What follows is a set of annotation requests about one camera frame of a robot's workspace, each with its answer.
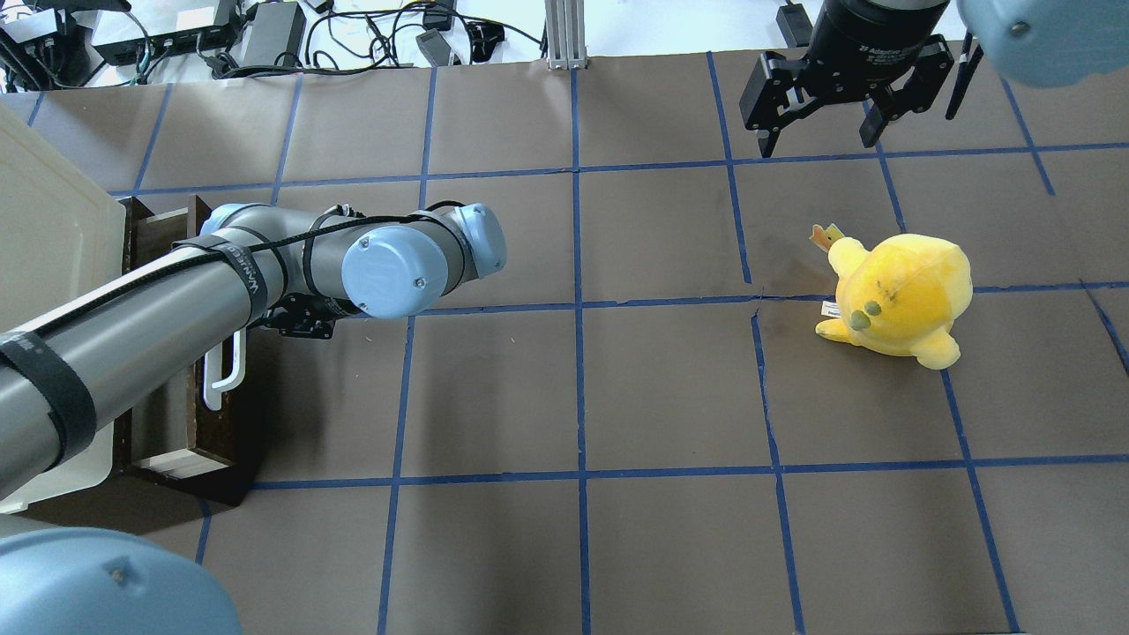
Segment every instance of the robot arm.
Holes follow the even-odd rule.
[[[247,325],[327,338],[338,318],[413,315],[499,271],[493,214],[445,207],[364,218],[222,206],[200,238],[0,334],[0,498]]]
[[[770,157],[780,131],[833,104],[869,101],[859,129],[873,147],[891,122],[928,111],[953,68],[933,34],[949,0],[824,0],[807,53],[764,52],[741,97],[745,128]],[[1129,63],[1129,3],[1123,0],[956,0],[969,28],[953,119],[981,55],[1029,86],[1069,86]],[[982,49],[965,62],[972,35]],[[900,89],[893,84],[907,73]]]

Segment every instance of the table surface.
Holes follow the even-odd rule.
[[[864,149],[826,108],[761,159],[754,56],[0,97],[157,212],[461,199],[507,233],[420,316],[254,333],[260,481],[149,538],[253,634],[1122,633],[1129,73],[986,64],[954,122]],[[955,366],[814,334],[830,221],[963,246]]]

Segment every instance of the power adapter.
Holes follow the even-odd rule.
[[[261,2],[256,7],[242,66],[295,66],[301,33],[306,29],[301,7],[297,2]]]

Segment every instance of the black electronic device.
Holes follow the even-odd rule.
[[[0,55],[0,67],[14,71],[11,87],[50,90],[80,84],[89,72],[82,31],[69,12],[53,9],[0,25],[11,53]]]
[[[458,54],[450,49],[450,44],[443,38],[443,34],[434,28],[417,35],[415,43],[420,45],[423,58],[434,67],[457,67],[463,63]]]
[[[933,29],[949,0],[825,0],[807,53],[761,54],[741,96],[747,130],[772,156],[780,131],[832,104],[870,101],[859,136],[874,147],[886,125],[933,106],[953,54]],[[893,84],[912,70],[901,89]]]
[[[423,11],[423,28],[450,31],[450,24],[454,18],[453,12],[455,11],[455,0],[435,0],[431,5],[436,8],[428,8]]]
[[[498,23],[469,21],[466,33],[471,36],[472,62],[489,61],[495,47],[506,41],[506,28]]]
[[[236,0],[147,0],[138,2],[133,16],[145,25],[154,46],[169,54],[219,49],[235,42],[243,26]],[[145,51],[145,36],[128,16],[103,12],[90,44],[112,66],[134,63]]]
[[[301,0],[315,14],[326,14],[333,10],[333,0]]]
[[[777,11],[777,26],[785,44],[795,49],[812,43],[812,20],[803,5],[785,5]]]
[[[297,2],[268,2],[255,6],[243,62],[251,66],[292,67],[298,61],[298,45],[306,29],[306,15]]]
[[[67,11],[129,11],[133,8],[125,0],[40,0],[34,5],[41,9],[63,9]]]
[[[75,18],[62,11],[38,11],[0,25],[17,44],[25,47],[53,37],[67,37],[76,28]]]

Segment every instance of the black velcro strap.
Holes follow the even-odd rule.
[[[43,338],[33,332],[0,334],[0,362],[32,382],[51,407],[59,433],[59,454],[51,468],[90,445],[98,427],[90,391]]]
[[[251,297],[251,315],[247,322],[252,322],[266,311],[266,282],[250,249],[215,234],[176,241],[173,244],[176,245],[174,250],[191,246],[224,254],[227,263],[239,275],[243,286],[247,288],[247,296]]]

